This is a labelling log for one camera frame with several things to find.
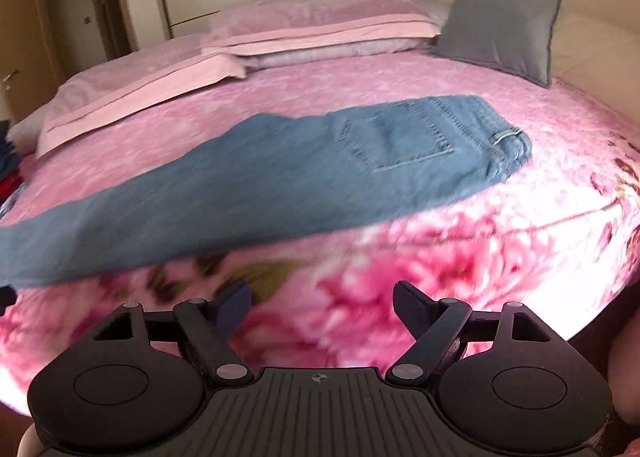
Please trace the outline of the blue denim jeans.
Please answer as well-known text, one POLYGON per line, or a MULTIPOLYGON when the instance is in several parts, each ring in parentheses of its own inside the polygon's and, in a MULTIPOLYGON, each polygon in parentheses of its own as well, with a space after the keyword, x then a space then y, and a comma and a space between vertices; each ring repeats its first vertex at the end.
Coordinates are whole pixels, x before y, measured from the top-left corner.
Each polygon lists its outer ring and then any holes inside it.
POLYGON ((476 96, 261 113, 183 157, 1 232, 16 289, 353 229, 507 180, 529 137, 476 96))

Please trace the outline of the pink floral bed blanket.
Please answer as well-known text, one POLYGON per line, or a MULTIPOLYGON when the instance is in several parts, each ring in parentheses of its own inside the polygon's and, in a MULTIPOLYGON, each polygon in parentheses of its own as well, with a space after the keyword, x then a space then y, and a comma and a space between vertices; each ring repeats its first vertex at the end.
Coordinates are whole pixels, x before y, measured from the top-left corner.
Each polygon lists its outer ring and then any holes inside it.
POLYGON ((561 336, 586 327, 639 267, 639 128, 563 83, 417 53, 310 62, 142 110, 27 158, 12 225, 171 162, 257 113, 301 118, 432 95, 484 98, 533 158, 480 195, 392 223, 25 290, 1 319, 1 399, 24 413, 35 374, 120 303, 151 311, 246 278, 255 305, 232 344, 254 367, 385 368, 409 333, 390 295, 410 281, 477 310, 527 304, 561 336))

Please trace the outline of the red folded garment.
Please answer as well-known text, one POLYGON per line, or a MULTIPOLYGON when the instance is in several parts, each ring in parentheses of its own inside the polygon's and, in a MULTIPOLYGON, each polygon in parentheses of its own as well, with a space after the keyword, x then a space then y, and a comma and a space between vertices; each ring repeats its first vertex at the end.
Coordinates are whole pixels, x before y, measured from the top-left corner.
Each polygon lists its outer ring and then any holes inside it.
POLYGON ((14 170, 0 182, 0 206, 8 200, 24 182, 21 172, 14 170))

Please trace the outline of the left pink pillow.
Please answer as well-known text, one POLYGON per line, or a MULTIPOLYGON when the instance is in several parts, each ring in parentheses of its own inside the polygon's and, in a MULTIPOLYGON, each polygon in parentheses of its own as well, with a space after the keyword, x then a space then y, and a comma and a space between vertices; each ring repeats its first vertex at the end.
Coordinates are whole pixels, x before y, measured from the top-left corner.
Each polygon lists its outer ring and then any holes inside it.
POLYGON ((201 35, 182 36, 72 76, 55 96, 12 125, 8 139, 20 154, 41 157, 81 135, 168 99, 225 79, 246 67, 228 54, 203 54, 201 35))

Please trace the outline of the pink pillow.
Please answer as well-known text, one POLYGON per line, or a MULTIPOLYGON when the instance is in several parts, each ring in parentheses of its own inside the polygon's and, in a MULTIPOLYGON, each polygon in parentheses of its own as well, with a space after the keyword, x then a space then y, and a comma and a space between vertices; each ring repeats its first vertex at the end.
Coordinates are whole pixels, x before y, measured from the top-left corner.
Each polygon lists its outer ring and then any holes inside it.
POLYGON ((439 33, 411 0, 265 0, 216 13, 202 36, 201 53, 256 57, 439 33))
POLYGON ((203 54, 201 35, 182 36, 72 76, 55 96, 12 125, 8 139, 20 154, 41 157, 81 135, 168 99, 225 79, 246 67, 228 54, 203 54))

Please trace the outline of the dark blue folded sweater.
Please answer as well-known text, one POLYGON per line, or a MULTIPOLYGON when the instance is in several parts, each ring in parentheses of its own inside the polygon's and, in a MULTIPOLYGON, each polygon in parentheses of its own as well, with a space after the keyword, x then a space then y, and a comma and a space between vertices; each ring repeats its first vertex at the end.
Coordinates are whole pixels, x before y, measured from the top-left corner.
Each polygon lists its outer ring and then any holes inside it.
POLYGON ((15 146, 9 141, 8 133, 10 121, 0 122, 0 180, 5 180, 15 172, 22 162, 22 158, 15 151, 15 146))

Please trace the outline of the grey square cushion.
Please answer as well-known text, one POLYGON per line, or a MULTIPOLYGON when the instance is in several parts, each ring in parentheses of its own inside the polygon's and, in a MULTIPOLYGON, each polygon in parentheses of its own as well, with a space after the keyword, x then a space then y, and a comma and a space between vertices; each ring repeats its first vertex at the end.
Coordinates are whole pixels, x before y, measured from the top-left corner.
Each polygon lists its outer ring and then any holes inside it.
POLYGON ((547 88, 553 28, 562 1, 454 0, 434 54, 547 88))

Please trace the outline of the wooden bedroom door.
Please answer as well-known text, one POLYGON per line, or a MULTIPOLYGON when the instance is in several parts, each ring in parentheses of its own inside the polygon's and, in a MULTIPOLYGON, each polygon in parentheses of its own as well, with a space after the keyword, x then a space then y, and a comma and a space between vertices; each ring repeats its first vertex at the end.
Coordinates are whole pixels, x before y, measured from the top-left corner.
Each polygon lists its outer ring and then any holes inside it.
POLYGON ((1 116, 20 122, 64 82, 46 0, 1 0, 1 116))

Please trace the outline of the right pink pillow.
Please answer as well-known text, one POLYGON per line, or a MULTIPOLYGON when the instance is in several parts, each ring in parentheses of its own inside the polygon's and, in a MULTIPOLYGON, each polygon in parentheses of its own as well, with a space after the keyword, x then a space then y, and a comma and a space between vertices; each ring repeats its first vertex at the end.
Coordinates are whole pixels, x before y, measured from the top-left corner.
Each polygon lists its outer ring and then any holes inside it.
POLYGON ((202 36, 201 53, 256 57, 439 33, 411 0, 265 0, 216 13, 202 36))

